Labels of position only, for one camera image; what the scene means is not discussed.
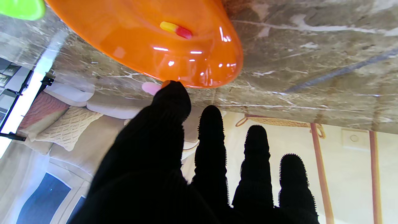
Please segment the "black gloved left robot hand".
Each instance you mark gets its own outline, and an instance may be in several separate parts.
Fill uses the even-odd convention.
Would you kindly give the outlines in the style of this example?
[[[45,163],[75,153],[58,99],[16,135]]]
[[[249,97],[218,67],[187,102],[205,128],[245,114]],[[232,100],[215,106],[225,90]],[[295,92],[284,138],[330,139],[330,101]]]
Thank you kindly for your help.
[[[317,224],[303,161],[280,161],[274,205],[270,147],[263,126],[248,129],[240,182],[229,205],[226,148],[220,110],[207,106],[198,126],[195,175],[183,177],[183,122],[190,97],[180,82],[164,82],[152,103],[121,130],[91,182],[73,224]]]

